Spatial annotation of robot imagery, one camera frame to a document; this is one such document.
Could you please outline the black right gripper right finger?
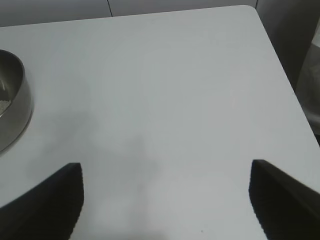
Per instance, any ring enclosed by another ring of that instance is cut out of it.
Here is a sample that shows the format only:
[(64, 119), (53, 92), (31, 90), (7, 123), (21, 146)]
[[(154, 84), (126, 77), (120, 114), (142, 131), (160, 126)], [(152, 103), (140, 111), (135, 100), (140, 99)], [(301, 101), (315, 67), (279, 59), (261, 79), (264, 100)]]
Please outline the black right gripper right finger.
[(249, 199), (269, 240), (318, 240), (320, 194), (266, 160), (251, 163)]

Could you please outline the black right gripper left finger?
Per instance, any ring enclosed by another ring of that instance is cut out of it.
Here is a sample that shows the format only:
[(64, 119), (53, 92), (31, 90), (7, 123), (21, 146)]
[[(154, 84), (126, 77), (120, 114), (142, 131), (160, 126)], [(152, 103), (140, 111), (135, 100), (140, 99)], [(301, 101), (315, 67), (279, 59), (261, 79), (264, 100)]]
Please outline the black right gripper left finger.
[(2, 240), (68, 240), (84, 204), (82, 166), (68, 163), (0, 208)]

